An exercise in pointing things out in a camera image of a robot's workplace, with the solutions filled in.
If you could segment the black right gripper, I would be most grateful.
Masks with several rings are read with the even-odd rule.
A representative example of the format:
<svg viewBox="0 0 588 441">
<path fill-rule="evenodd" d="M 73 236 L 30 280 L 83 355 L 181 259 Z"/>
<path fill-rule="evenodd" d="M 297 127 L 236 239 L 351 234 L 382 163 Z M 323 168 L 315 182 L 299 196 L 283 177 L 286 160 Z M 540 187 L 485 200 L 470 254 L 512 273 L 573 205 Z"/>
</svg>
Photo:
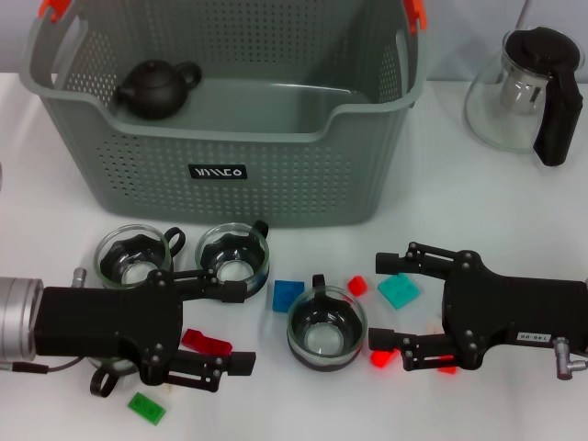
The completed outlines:
<svg viewBox="0 0 588 441">
<path fill-rule="evenodd" d="M 410 242 L 405 255 L 376 254 L 380 275 L 420 274 L 445 280 L 445 334 L 401 334 L 369 328 L 371 351 L 400 352 L 406 371 L 481 366 L 497 345 L 553 347 L 565 338 L 587 350 L 587 285 L 583 281 L 508 277 L 489 270 L 473 251 L 452 252 Z"/>
</svg>

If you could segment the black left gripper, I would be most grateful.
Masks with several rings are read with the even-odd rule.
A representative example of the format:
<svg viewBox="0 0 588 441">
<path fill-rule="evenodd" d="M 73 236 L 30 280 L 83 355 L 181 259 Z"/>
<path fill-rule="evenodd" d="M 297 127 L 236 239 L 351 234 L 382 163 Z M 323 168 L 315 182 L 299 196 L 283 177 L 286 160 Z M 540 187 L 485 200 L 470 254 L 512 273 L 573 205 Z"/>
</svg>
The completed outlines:
<svg viewBox="0 0 588 441">
<path fill-rule="evenodd" d="M 149 386 L 165 383 L 217 392 L 223 373 L 252 375 L 255 352 L 209 356 L 180 350 L 182 301 L 244 303 L 244 281 L 222 282 L 213 269 L 153 271 L 136 288 L 43 290 L 34 325 L 40 356 L 122 358 Z"/>
</svg>

